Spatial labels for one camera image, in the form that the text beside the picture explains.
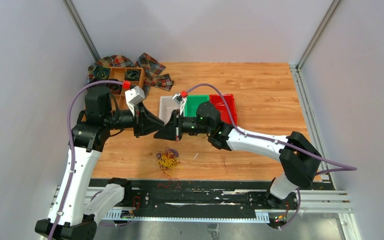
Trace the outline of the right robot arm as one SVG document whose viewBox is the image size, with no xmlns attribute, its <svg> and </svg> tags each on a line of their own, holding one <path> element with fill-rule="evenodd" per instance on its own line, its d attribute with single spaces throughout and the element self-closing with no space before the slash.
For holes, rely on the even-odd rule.
<svg viewBox="0 0 384 240">
<path fill-rule="evenodd" d="M 235 127 L 223 121 L 220 111 L 209 101 L 201 103 L 192 117 L 172 111 L 168 123 L 153 137 L 180 141 L 183 134 L 206 134 L 208 142 L 219 150 L 245 151 L 278 161 L 283 173 L 272 180 L 260 199 L 272 209 L 286 206 L 287 198 L 296 189 L 309 188 L 321 163 L 320 153 L 300 132 L 267 135 Z"/>
</svg>

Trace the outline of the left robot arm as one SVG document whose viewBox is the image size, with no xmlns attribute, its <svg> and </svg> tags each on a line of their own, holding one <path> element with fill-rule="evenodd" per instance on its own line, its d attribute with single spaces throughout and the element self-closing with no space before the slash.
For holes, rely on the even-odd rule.
<svg viewBox="0 0 384 240">
<path fill-rule="evenodd" d="M 92 240 L 98 224 L 113 207 L 136 208 L 131 181 L 117 177 L 85 203 L 92 173 L 112 130 L 132 129 L 135 137 L 141 137 L 164 127 L 145 107 L 145 93 L 139 86 L 126 89 L 128 108 L 124 110 L 106 86 L 87 86 L 83 92 L 85 108 L 76 124 L 67 127 L 68 159 L 60 190 L 47 218 L 37 221 L 34 229 L 49 240 Z"/>
</svg>

